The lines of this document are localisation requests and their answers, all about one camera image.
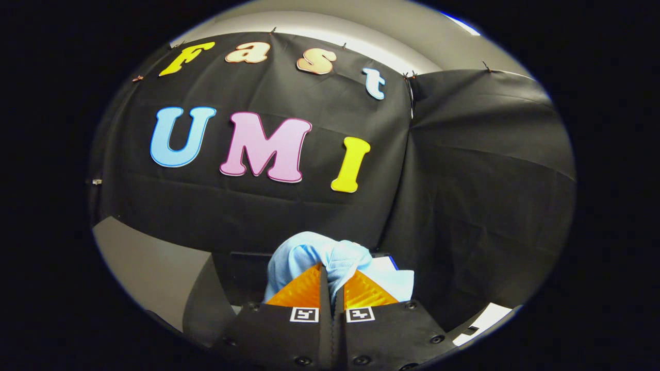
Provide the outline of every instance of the letter u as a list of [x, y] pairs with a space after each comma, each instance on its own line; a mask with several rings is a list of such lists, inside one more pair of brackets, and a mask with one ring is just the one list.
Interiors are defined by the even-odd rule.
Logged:
[[204, 130], [209, 119], [215, 116], [216, 110], [211, 107], [195, 107], [190, 110], [193, 123], [188, 133], [188, 142], [179, 151], [170, 148], [170, 136], [174, 128], [174, 122], [183, 114], [179, 107], [163, 108], [156, 114], [158, 122], [151, 138], [151, 158], [157, 164], [167, 168], [179, 168], [192, 162], [199, 154], [202, 146]]

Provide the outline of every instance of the gray floor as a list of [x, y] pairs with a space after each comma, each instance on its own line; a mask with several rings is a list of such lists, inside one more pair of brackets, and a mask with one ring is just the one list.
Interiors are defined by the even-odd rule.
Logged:
[[211, 253], [153, 238], [112, 217], [92, 231], [108, 267], [128, 294], [183, 331], [186, 300]]

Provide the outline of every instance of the white wall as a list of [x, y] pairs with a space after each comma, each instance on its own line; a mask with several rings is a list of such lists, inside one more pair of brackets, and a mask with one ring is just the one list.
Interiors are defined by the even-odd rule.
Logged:
[[297, 34], [344, 45], [405, 73], [491, 69], [531, 74], [508, 53], [443, 14], [401, 0], [260, 0], [211, 17], [172, 41], [233, 32]]

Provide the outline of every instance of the yellow letter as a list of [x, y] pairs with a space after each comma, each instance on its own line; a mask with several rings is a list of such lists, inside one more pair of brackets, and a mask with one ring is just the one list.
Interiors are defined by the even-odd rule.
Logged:
[[300, 58], [296, 62], [296, 66], [302, 71], [317, 75], [324, 75], [332, 71], [332, 63], [330, 62], [337, 60], [337, 56], [333, 52], [319, 48], [306, 50], [302, 56], [304, 58]]
[[207, 42], [206, 44], [189, 46], [188, 48], [185, 48], [181, 51], [181, 54], [179, 54], [174, 62], [165, 68], [158, 76], [169, 75], [170, 73], [178, 72], [181, 69], [181, 63], [188, 63], [192, 61], [202, 52], [202, 49], [209, 50], [213, 48], [214, 45], [215, 42]]
[[358, 184], [355, 180], [358, 178], [362, 159], [369, 152], [371, 146], [360, 138], [354, 137], [346, 137], [344, 145], [346, 145], [344, 163], [341, 164], [337, 179], [330, 183], [330, 188], [333, 191], [353, 193], [358, 190]]
[[224, 58], [229, 63], [259, 63], [268, 58], [266, 52], [271, 49], [271, 45], [266, 42], [248, 42], [236, 47], [236, 51], [232, 51]]

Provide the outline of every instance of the black fabric backdrop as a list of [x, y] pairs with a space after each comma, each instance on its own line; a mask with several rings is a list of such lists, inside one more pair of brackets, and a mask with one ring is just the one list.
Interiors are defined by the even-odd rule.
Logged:
[[[102, 170], [97, 162], [91, 170], [104, 181], [98, 220], [113, 216], [156, 238], [213, 252], [223, 285], [231, 251], [271, 253], [304, 230], [359, 242], [392, 253], [400, 269], [415, 270], [413, 296], [447, 331], [489, 302], [522, 304], [542, 283], [572, 221], [575, 172], [568, 136], [535, 81], [499, 71], [418, 75], [409, 80], [411, 121], [406, 80], [366, 56], [261, 32], [185, 46], [209, 41], [216, 43], [212, 49], [173, 75], [158, 77], [181, 48], [145, 67], [144, 79], [108, 112], [107, 147], [95, 145], [103, 152]], [[268, 42], [268, 59], [225, 62], [246, 42]], [[332, 72], [297, 70], [296, 60], [310, 48], [337, 54]], [[366, 92], [364, 67], [385, 79], [384, 100]], [[167, 106], [184, 110], [173, 149], [185, 145], [190, 109], [217, 110], [199, 155], [181, 168], [150, 157], [156, 113]], [[312, 123], [300, 183], [273, 181], [265, 171], [258, 177], [250, 170], [240, 177], [219, 172], [234, 130], [230, 116], [239, 111], [259, 114], [267, 136], [287, 118]], [[330, 188], [347, 136], [371, 144], [355, 193]], [[246, 157], [243, 163], [249, 167]]]

